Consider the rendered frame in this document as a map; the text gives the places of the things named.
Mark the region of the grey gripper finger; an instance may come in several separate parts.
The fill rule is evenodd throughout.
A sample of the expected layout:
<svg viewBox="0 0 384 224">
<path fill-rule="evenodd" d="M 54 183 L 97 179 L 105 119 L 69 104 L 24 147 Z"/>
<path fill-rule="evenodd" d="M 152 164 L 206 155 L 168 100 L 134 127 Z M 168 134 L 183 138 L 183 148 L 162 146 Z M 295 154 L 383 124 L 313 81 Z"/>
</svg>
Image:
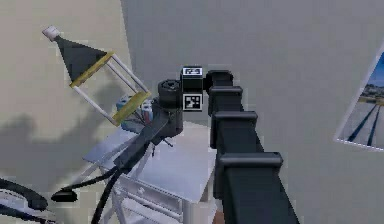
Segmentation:
<svg viewBox="0 0 384 224">
<path fill-rule="evenodd" d="M 110 179 L 112 177 L 112 175 L 118 170 L 120 170 L 120 169 L 117 166 L 115 166 L 112 169 L 110 169 L 109 171 L 102 174 L 101 176 L 97 176 L 93 179 L 90 179 L 90 180 L 87 180 L 84 182 L 80 182 L 77 184 L 72 184 L 72 185 L 63 187 L 60 190 L 58 190 L 57 192 L 55 192 L 51 196 L 51 199 L 54 202 L 75 202 L 78 200 L 78 196 L 74 192 L 75 189 L 82 188 L 82 187 L 89 186 L 89 185 L 93 185 L 93 184 L 98 183 L 102 180 Z"/>
<path fill-rule="evenodd" d="M 106 205 L 106 202 L 109 198 L 109 195 L 114 187 L 114 184 L 117 182 L 117 180 L 119 179 L 120 175 L 122 174 L 122 172 L 120 170 L 116 171 L 112 177 L 110 178 L 110 180 L 108 181 L 101 197 L 100 197 L 100 200 L 97 204 L 97 207 L 94 211 L 94 214 L 93 214 L 93 217 L 92 217 L 92 220 L 91 220 L 91 224 L 99 224 L 99 221 L 101 219 L 101 215 L 103 213 L 103 209 Z"/>
</svg>

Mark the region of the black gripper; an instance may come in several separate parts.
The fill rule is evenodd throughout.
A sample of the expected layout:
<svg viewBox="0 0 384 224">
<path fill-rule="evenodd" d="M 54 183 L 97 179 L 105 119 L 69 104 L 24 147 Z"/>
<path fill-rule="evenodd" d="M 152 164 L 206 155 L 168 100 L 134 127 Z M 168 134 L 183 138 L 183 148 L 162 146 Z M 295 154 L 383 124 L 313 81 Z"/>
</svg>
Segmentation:
<svg viewBox="0 0 384 224">
<path fill-rule="evenodd" d="M 114 160 L 122 171 L 131 170 L 144 156 L 150 143 L 158 145 L 183 131 L 181 82 L 167 79 L 158 84 L 158 96 L 152 102 L 152 121 L 132 138 L 121 154 Z"/>
</svg>

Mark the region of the blue and white box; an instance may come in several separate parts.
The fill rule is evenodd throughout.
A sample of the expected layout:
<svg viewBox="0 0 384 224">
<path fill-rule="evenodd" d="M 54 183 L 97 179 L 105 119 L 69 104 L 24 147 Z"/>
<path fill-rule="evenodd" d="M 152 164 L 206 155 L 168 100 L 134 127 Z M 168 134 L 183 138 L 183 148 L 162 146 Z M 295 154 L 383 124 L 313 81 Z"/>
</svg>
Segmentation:
<svg viewBox="0 0 384 224">
<path fill-rule="evenodd" d="M 146 124 L 152 121 L 152 119 L 152 100 L 145 99 L 136 109 L 135 113 L 127 117 L 121 123 L 121 128 L 125 131 L 139 133 Z"/>
</svg>

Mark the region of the white desk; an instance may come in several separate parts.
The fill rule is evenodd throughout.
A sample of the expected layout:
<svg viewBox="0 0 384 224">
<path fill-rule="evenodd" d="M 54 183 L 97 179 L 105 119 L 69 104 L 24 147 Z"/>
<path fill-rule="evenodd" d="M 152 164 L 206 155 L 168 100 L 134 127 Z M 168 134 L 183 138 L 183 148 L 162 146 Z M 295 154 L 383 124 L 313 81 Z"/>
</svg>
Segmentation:
<svg viewBox="0 0 384 224">
<path fill-rule="evenodd" d="M 112 207 L 93 224 L 213 224 L 216 151 L 209 128 L 186 122 L 181 134 L 150 146 L 111 191 Z"/>
</svg>

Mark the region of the black and white round object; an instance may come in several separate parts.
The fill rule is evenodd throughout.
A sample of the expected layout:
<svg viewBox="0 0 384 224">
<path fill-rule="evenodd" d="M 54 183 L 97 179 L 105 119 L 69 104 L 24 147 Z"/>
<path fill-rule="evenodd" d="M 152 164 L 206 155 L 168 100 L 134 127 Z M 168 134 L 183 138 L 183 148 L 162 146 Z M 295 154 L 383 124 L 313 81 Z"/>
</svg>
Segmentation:
<svg viewBox="0 0 384 224">
<path fill-rule="evenodd" d="M 34 190 L 0 178 L 0 215 L 39 224 L 56 224 L 55 214 L 47 207 L 47 200 Z"/>
</svg>

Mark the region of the framed road picture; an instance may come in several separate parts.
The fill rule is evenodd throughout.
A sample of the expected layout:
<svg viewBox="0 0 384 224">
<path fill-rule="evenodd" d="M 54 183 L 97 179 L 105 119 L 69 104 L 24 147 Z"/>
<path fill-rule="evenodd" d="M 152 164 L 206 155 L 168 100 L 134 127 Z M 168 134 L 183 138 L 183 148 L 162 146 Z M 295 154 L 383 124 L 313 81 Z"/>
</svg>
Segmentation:
<svg viewBox="0 0 384 224">
<path fill-rule="evenodd" d="M 384 152 L 384 43 L 369 66 L 333 139 Z"/>
</svg>

